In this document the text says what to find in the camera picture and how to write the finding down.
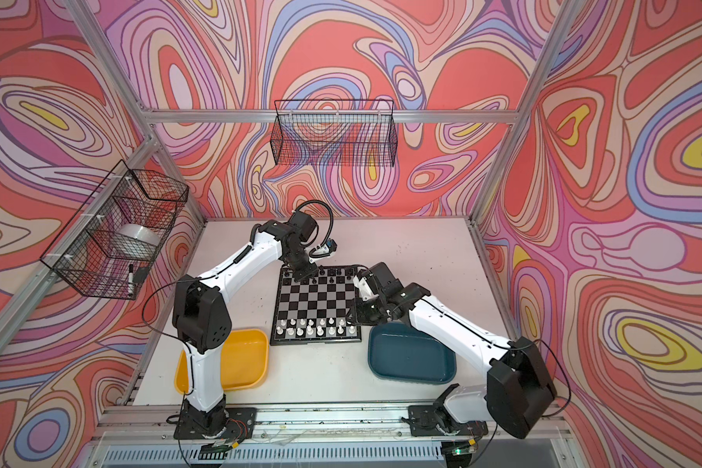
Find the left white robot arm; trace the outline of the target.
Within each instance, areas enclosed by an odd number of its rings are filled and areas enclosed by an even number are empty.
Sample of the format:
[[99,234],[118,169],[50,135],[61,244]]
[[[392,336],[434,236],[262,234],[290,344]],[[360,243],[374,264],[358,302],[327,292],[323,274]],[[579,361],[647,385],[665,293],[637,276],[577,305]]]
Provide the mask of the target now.
[[225,437],[229,416],[222,388],[222,347],[232,331],[228,302],[275,261],[288,267],[294,280],[315,276],[316,261],[337,249],[331,239],[334,222],[326,202],[303,202],[285,222],[254,225],[243,249],[213,269],[177,281],[172,324],[183,344],[189,386],[183,391],[176,440]]

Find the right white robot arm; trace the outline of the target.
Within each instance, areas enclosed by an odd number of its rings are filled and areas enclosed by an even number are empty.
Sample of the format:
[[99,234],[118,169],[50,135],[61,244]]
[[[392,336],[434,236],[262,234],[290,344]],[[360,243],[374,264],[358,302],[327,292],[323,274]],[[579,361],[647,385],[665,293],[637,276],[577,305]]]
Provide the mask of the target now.
[[457,423],[492,420],[516,439],[532,428],[557,398],[539,345],[526,337],[496,335],[451,310],[427,288],[405,286],[386,263],[353,276],[358,313],[372,326],[395,321],[433,337],[483,375],[478,385],[458,385],[441,395],[444,416]]

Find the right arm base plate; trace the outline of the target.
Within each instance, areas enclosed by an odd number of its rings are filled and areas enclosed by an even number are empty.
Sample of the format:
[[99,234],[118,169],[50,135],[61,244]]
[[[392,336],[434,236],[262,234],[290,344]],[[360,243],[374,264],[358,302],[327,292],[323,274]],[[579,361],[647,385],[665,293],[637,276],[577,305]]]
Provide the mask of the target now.
[[444,407],[439,404],[412,405],[408,414],[401,421],[411,431],[414,437],[465,437],[481,440],[489,435],[489,427],[485,421],[457,422]]

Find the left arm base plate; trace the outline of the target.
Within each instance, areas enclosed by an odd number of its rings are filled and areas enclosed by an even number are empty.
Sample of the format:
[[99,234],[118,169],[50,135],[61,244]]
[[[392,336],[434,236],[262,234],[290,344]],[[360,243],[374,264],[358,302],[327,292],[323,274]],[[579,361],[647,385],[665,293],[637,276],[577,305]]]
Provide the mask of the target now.
[[197,411],[187,407],[179,414],[174,439],[178,441],[244,441],[253,437],[257,408],[214,408]]

